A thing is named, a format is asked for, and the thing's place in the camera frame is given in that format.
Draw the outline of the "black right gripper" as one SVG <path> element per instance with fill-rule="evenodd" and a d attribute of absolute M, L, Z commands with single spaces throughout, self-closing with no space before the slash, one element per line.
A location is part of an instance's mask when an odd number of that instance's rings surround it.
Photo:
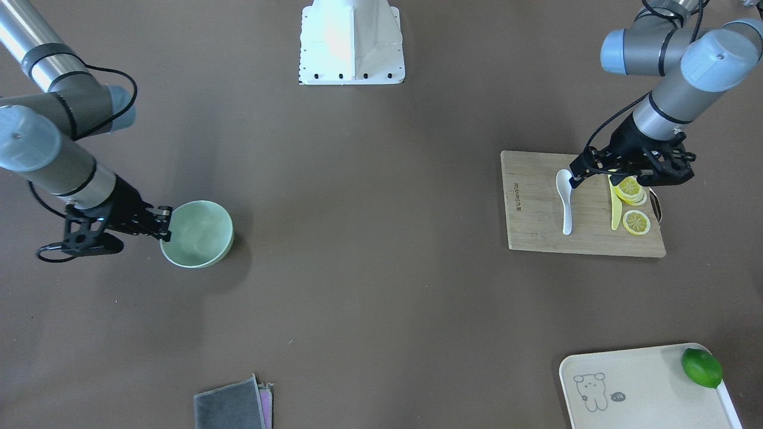
<path fill-rule="evenodd" d="M 64 219 L 62 241 L 36 250 L 36 258 L 47 263 L 64 263 L 84 256 L 116 254 L 125 248 L 123 241 L 109 231 L 145 235 L 170 242 L 173 207 L 145 203 L 141 195 L 120 176 L 106 201 L 90 209 L 66 204 L 64 212 L 55 211 L 40 198 L 38 203 Z"/>

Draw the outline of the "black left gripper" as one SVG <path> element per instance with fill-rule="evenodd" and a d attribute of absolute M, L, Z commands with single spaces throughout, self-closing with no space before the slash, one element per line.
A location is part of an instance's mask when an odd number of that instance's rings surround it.
<path fill-rule="evenodd" d="M 690 164 L 697 158 L 685 150 L 685 138 L 684 132 L 673 134 L 667 141 L 649 138 L 630 114 L 614 130 L 605 149 L 583 149 L 569 164 L 570 187 L 575 189 L 594 175 L 610 175 L 610 169 L 634 176 L 643 186 L 681 185 L 694 178 Z"/>

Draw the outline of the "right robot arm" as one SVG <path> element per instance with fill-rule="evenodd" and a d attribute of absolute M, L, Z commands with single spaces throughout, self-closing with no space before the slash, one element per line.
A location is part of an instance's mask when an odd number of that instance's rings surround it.
<path fill-rule="evenodd" d="M 28 1 L 3 1 L 2 44 L 41 93 L 2 99 L 2 168 L 26 179 L 65 205 L 62 239 L 36 250 L 60 251 L 64 263 L 123 250 L 118 232 L 168 243 L 173 209 L 152 206 L 122 177 L 87 152 L 80 141 L 130 127 L 137 84 L 131 90 L 103 85 Z"/>

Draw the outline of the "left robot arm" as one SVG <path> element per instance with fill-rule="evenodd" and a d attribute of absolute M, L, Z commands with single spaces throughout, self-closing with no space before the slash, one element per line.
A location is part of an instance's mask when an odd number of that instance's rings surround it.
<path fill-rule="evenodd" d="M 632 25 L 610 32 L 600 50 L 603 70 L 660 76 L 659 84 L 626 107 L 605 148 L 586 144 L 570 163 L 570 187 L 596 174 L 617 185 L 627 177 L 648 187 L 694 177 L 695 155 L 685 128 L 761 62 L 761 20 L 744 18 L 703 32 L 689 27 L 702 1 L 643 2 Z"/>

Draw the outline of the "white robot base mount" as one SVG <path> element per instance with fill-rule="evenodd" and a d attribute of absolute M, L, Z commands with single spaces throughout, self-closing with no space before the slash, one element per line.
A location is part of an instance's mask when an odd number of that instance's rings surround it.
<path fill-rule="evenodd" d="M 302 9 L 298 83 L 404 82 L 401 14 L 387 1 L 314 1 Z"/>

